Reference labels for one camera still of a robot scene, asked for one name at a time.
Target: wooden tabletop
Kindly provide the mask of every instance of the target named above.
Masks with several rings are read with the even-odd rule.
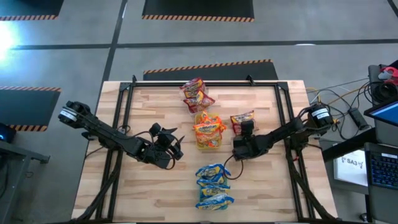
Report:
[[[304,82],[288,81],[288,83],[294,112],[297,115],[302,108],[308,106]],[[105,82],[99,99],[96,115],[108,124],[113,122],[119,84],[120,82]],[[174,169],[162,170],[151,164],[137,162],[125,155],[114,222],[297,220],[282,141],[275,144],[268,154],[244,161],[242,176],[238,180],[229,181],[230,196],[235,198],[235,203],[227,210],[203,211],[195,208],[199,198],[195,172],[208,164],[224,163],[231,155],[234,133],[229,116],[254,110],[256,123],[260,129],[255,134],[267,134],[280,126],[275,93],[271,87],[209,87],[209,96],[216,100],[209,111],[218,113],[228,129],[223,132],[223,144],[220,149],[199,151],[195,146],[193,117],[189,115],[186,104],[181,101],[178,88],[134,88],[129,119],[131,131],[128,135],[147,131],[156,122],[164,128],[178,128],[174,135],[178,138],[185,135],[182,143],[184,156],[177,161]],[[98,142],[89,143],[88,153],[99,146]],[[336,216],[321,151],[315,147],[307,147],[303,151],[303,156],[311,190],[328,212]],[[105,158],[104,149],[92,154],[85,161],[73,218],[81,215],[98,193]],[[231,160],[227,168],[232,176],[236,176],[241,170],[241,163]],[[304,213],[307,214],[301,190],[300,197]],[[105,211],[108,211],[109,197],[107,199]]]

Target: laptop keyboard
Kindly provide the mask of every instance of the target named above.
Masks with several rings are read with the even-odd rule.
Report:
[[[398,189],[398,159],[373,154],[371,156],[372,183]]]

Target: gray concrete floor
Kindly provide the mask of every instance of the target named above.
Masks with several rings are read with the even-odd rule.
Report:
[[[56,21],[0,22],[1,37],[16,45],[110,44],[122,0],[65,0]],[[144,0],[129,0],[119,43],[209,42],[252,40],[396,39],[398,17],[386,0],[254,0],[255,23],[141,20]],[[324,88],[368,75],[370,64],[397,60],[398,44],[187,47],[117,49],[110,80],[142,80],[147,69],[204,65],[271,58],[280,80],[304,80]],[[0,57],[0,84],[59,86],[62,94],[49,129],[18,133],[16,144],[50,154],[49,164],[32,163],[14,214],[15,223],[50,223],[70,219],[87,141],[79,131],[58,122],[68,100],[96,107],[109,49],[11,50]],[[359,88],[364,82],[343,86]],[[347,90],[334,88],[343,94]],[[354,95],[347,97],[349,102]],[[324,102],[334,98],[322,94]],[[336,107],[347,110],[342,103]],[[361,98],[361,111],[370,104]],[[356,128],[348,121],[344,134]],[[336,133],[328,139],[340,141]],[[365,211],[363,195],[333,188],[340,218],[359,221]]]

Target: laptop screen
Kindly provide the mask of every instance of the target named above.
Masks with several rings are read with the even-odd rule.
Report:
[[[398,101],[374,110],[369,114],[391,123],[395,123],[398,126]]]

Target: stack of blue snack bags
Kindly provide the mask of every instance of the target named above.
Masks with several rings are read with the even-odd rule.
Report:
[[[234,202],[228,196],[230,186],[228,186],[225,175],[231,175],[222,164],[212,164],[202,167],[195,174],[199,179],[197,184],[200,186],[200,201],[196,208],[201,210],[224,210]]]

